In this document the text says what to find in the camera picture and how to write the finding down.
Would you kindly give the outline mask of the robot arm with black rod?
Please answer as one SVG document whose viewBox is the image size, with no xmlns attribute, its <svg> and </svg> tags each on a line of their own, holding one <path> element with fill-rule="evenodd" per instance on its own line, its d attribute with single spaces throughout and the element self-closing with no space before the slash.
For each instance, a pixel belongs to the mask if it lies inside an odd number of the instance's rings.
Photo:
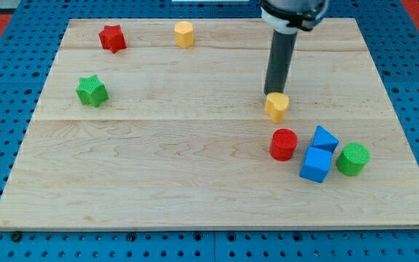
<svg viewBox="0 0 419 262">
<path fill-rule="evenodd" d="M 262 19 L 273 27 L 264 93 L 283 93 L 298 31 L 312 31 L 324 18 L 330 0 L 262 0 Z"/>
</svg>

